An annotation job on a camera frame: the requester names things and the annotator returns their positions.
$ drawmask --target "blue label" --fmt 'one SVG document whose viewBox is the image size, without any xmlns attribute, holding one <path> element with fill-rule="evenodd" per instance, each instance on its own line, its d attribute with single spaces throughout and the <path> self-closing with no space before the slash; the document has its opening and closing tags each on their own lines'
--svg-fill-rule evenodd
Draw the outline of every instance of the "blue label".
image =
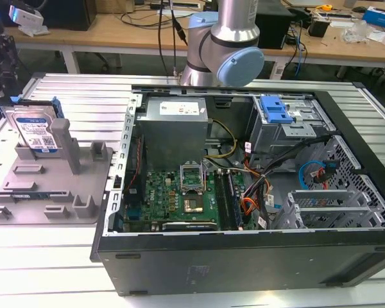
<svg viewBox="0 0 385 308">
<path fill-rule="evenodd" d="M 46 119 L 42 117 L 18 117 L 16 119 L 19 123 L 46 123 Z"/>
</svg>

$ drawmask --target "workbench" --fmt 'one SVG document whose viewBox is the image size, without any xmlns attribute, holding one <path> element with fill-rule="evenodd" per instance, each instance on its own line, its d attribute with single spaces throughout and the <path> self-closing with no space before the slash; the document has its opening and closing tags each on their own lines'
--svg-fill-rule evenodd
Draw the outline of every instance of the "workbench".
<svg viewBox="0 0 385 308">
<path fill-rule="evenodd" d="M 71 121 L 71 136 L 81 146 L 104 140 L 117 151 L 128 97 L 136 84 L 176 85 L 176 80 L 47 74 L 32 79 L 22 97 L 56 96 Z M 319 81 L 255 80 L 249 86 L 328 91 L 385 165 L 385 109 L 367 90 L 352 83 Z M 17 139 L 18 133 L 1 120 L 0 183 L 16 157 Z M 113 180 L 107 180 L 105 190 L 112 186 Z M 351 288 L 121 298 L 102 263 L 89 260 L 95 229 L 95 225 L 0 227 L 0 307 L 385 307 L 385 269 Z"/>
<path fill-rule="evenodd" d="M 334 8 L 344 9 L 343 0 L 330 0 Z M 385 3 L 358 1 L 355 6 L 376 6 L 385 9 Z M 143 18 L 154 14 L 155 11 L 139 11 L 131 14 L 133 18 Z M 158 21 L 158 15 L 149 16 L 143 20 L 133 22 L 152 24 Z M 179 19 L 183 28 L 188 26 L 188 18 Z M 376 41 L 368 44 L 347 44 L 341 40 L 341 28 L 328 27 L 323 38 L 310 37 L 303 30 L 301 41 L 308 50 L 305 63 L 345 65 L 358 67 L 385 67 L 385 46 Z M 158 55 L 157 30 L 145 30 L 123 24 L 119 15 L 98 14 L 88 31 L 69 31 L 50 29 L 51 34 L 29 37 L 17 28 L 7 28 L 7 33 L 15 37 L 17 47 L 21 49 L 40 49 L 61 51 L 68 73 L 78 74 L 75 52 L 98 52 L 117 54 L 117 66 L 121 67 L 120 54 Z M 173 34 L 171 28 L 162 30 L 163 55 L 173 55 Z M 187 46 L 176 38 L 178 56 L 187 56 Z M 274 62 L 270 79 L 281 79 L 285 64 L 295 51 L 294 46 L 285 45 L 282 50 L 263 50 L 266 61 Z"/>
</svg>

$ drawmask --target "black box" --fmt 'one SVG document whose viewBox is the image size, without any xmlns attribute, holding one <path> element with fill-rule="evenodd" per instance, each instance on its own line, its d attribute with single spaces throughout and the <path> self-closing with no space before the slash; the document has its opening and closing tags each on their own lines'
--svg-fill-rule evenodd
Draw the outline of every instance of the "black box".
<svg viewBox="0 0 385 308">
<path fill-rule="evenodd" d="M 308 28 L 308 34 L 312 37 L 323 37 L 325 32 L 327 32 L 329 24 L 329 21 L 317 21 L 316 19 L 313 19 Z"/>
<path fill-rule="evenodd" d="M 38 7 L 42 0 L 23 2 Z M 9 8 L 9 1 L 0 0 L 0 19 L 7 27 L 17 26 L 8 16 Z M 40 13 L 49 28 L 87 31 L 97 15 L 96 0 L 48 0 Z"/>
<path fill-rule="evenodd" d="M 259 0 L 255 18 L 260 31 L 258 47 L 282 49 L 292 18 L 280 0 Z"/>
</svg>

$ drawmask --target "wooden table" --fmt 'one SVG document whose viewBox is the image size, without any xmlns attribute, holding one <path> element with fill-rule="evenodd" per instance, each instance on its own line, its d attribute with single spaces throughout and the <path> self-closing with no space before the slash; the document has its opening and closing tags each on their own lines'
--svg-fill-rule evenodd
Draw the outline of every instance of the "wooden table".
<svg viewBox="0 0 385 308">
<path fill-rule="evenodd" d="M 334 8 L 346 9 L 343 0 L 327 1 Z M 358 1 L 355 6 L 376 6 L 385 8 L 385 3 Z M 154 14 L 154 11 L 139 11 L 131 14 L 133 18 L 143 18 Z M 149 16 L 143 20 L 133 20 L 138 24 L 152 24 L 158 21 L 158 16 Z M 188 25 L 188 18 L 180 19 L 183 28 Z M 115 54 L 158 55 L 157 30 L 145 30 L 123 24 L 119 16 L 99 14 L 88 31 L 69 31 L 51 29 L 51 34 L 28 37 L 17 28 L 8 28 L 8 34 L 15 37 L 18 48 L 45 49 L 61 51 L 69 73 L 79 73 L 74 52 L 100 52 Z M 385 67 L 385 46 L 379 42 L 370 41 L 368 44 L 347 44 L 341 40 L 341 28 L 328 27 L 323 38 L 309 37 L 303 30 L 301 41 L 307 46 L 308 57 L 306 63 L 329 64 L 363 67 Z M 173 36 L 171 28 L 162 30 L 162 49 L 164 55 L 172 55 Z M 176 40 L 178 56 L 187 55 L 187 46 L 178 38 Z M 267 61 L 275 63 L 271 79 L 280 79 L 285 64 L 294 53 L 294 46 L 285 45 L 282 50 L 263 50 Z"/>
</svg>

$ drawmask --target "aluminum extrusion table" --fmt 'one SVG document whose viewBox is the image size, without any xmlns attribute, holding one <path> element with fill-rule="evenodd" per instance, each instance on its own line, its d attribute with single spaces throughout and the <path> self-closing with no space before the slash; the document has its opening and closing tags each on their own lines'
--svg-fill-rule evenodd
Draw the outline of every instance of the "aluminum extrusion table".
<svg viewBox="0 0 385 308">
<path fill-rule="evenodd" d="M 47 74 L 24 98 L 62 103 L 81 145 L 104 140 L 117 149 L 132 85 L 176 84 L 173 78 Z M 351 83 L 257 80 L 252 87 L 326 90 L 385 165 L 385 109 Z M 16 157 L 17 133 L 0 121 L 0 183 Z M 107 181 L 106 190 L 112 187 Z M 95 225 L 0 227 L 0 307 L 385 307 L 385 269 L 352 288 L 300 289 L 121 298 L 101 263 L 89 260 Z"/>
</svg>

